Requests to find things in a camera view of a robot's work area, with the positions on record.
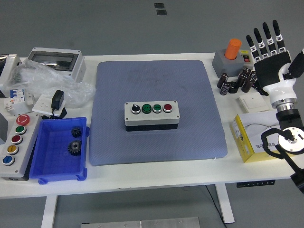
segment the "control box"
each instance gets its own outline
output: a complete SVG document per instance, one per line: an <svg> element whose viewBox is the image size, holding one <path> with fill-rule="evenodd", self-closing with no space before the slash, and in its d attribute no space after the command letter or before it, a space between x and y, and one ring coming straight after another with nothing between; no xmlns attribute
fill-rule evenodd
<svg viewBox="0 0 304 228"><path fill-rule="evenodd" d="M2 151L0 151L0 177L11 181L29 179L29 160L36 142L41 117L38 113L19 115Z"/></svg>
<svg viewBox="0 0 304 228"><path fill-rule="evenodd" d="M124 104L126 131L177 129L180 112L177 101L127 102Z"/></svg>

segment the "yellow box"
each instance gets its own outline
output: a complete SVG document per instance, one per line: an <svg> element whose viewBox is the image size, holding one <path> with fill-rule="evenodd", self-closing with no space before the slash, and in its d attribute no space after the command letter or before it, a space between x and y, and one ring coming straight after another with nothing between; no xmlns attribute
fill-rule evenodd
<svg viewBox="0 0 304 228"><path fill-rule="evenodd" d="M261 134L269 128L278 128L276 111L239 114L230 125L233 138L243 159L243 162L257 162L273 159L263 147ZM267 137L268 147L271 151L279 153L275 145L278 144L278 135Z"/></svg>

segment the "white table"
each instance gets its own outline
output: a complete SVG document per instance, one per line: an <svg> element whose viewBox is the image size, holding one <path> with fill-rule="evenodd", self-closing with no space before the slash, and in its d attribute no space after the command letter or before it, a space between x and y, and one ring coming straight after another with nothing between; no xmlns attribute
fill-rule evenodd
<svg viewBox="0 0 304 228"><path fill-rule="evenodd" d="M211 65L213 57L214 53L86 56L84 81L95 84L97 65L103 61L201 60L209 76L223 124L228 147L226 157L197 161L168 161L94 167L89 163L87 153L87 179L85 181L66 180L39 185L37 180L6 181L0 178L0 199L47 196L42 222L42 227L46 228L53 225L58 195L215 184L224 221L226 223L234 222L225 183L284 179L289 178L294 172L285 161L279 159L243 163L229 128L234 117L244 112L238 102L238 97L243 93L239 91L236 94L226 96L219 94L218 78ZM92 105L93 101L90 101L81 109L67 109L66 118L85 116L87 125L90 126ZM0 105L0 112L5 114L10 121L15 120L14 117L5 113L2 105ZM294 156L293 160L299 167L304 167L304 155Z"/></svg>

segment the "black plug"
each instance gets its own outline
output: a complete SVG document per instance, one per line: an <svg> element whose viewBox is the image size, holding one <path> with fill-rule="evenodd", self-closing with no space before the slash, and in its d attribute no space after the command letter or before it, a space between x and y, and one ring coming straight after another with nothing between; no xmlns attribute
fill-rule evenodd
<svg viewBox="0 0 304 228"><path fill-rule="evenodd" d="M57 90L52 98L52 110L58 110L63 102L64 92Z"/></svg>

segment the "black gear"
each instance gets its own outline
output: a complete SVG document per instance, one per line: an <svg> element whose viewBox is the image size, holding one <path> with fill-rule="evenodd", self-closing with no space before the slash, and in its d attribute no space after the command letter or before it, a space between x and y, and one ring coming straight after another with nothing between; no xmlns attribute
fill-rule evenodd
<svg viewBox="0 0 304 228"><path fill-rule="evenodd" d="M81 153L81 141L80 140L72 141L68 145L67 150L71 153L71 155L80 155L80 153Z"/></svg>
<svg viewBox="0 0 304 228"><path fill-rule="evenodd" d="M81 136L80 127L73 127L73 129L71 130L71 133L75 138Z"/></svg>

